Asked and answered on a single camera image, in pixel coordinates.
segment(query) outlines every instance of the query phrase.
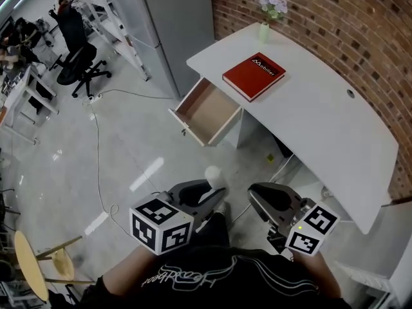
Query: sneaker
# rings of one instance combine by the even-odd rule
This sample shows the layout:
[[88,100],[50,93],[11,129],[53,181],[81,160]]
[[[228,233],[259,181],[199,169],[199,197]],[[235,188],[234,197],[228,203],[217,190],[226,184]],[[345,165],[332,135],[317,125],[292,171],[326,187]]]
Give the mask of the sneaker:
[[229,204],[228,204],[227,202],[223,201],[223,202],[218,206],[218,208],[216,208],[216,209],[214,210],[214,213],[215,213],[215,214],[219,213],[219,214],[222,214],[224,217],[226,217],[226,213],[227,213],[227,208],[228,208],[228,206],[229,206]]

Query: open drawer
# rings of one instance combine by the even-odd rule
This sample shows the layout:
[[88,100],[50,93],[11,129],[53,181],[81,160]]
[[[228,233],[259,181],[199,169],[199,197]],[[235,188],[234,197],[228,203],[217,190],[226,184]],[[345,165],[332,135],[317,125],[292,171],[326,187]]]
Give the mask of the open drawer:
[[217,145],[239,121],[241,107],[205,78],[201,78],[170,113],[205,146]]

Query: black office chair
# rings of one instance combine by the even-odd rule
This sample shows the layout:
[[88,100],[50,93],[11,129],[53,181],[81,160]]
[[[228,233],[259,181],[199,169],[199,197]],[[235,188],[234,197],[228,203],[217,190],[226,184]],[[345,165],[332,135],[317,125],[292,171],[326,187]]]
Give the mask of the black office chair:
[[111,77],[109,71],[100,72],[98,69],[101,64],[106,65],[106,61],[99,61],[92,67],[97,49],[94,45],[88,43],[86,34],[84,33],[82,16],[78,11],[70,8],[69,12],[64,15],[56,15],[53,10],[50,10],[49,14],[57,21],[70,52],[64,62],[60,60],[60,55],[50,68],[54,68],[56,64],[63,67],[63,70],[57,77],[57,83],[68,86],[74,84],[76,81],[80,81],[71,94],[72,97],[76,98],[78,96],[77,91],[83,84],[86,84],[88,97],[92,98],[93,95],[90,94],[91,79],[101,75],[105,75],[107,78]]

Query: metal rack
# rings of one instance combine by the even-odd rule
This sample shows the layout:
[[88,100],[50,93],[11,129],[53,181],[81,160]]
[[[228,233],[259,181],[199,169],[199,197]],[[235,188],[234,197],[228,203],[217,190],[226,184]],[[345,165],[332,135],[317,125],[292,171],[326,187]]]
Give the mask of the metal rack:
[[130,36],[124,28],[122,21],[117,16],[111,0],[76,0],[76,2],[85,4],[89,8],[93,16],[92,18],[82,13],[82,8],[79,11],[83,14],[84,18],[88,20],[93,30],[104,41],[111,45],[117,53],[133,65],[144,80],[147,80],[148,77],[143,63],[133,48],[131,40],[129,39]]

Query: black shirt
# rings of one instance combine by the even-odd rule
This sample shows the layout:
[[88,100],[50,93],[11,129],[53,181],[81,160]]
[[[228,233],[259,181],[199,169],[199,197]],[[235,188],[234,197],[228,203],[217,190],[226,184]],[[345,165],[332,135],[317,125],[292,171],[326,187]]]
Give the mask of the black shirt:
[[194,247],[156,268],[127,297],[111,295],[99,278],[78,308],[137,308],[149,304],[253,303],[275,308],[350,308],[319,295],[304,268],[262,250]]
[[37,46],[37,43],[41,39],[41,32],[39,31],[37,26],[34,25],[31,22],[27,22],[26,25],[24,25],[23,29],[21,30],[21,33],[23,35],[23,40],[25,40],[27,37],[31,36],[33,31],[37,31],[37,33],[30,39],[31,40],[31,44],[30,44],[31,48]]

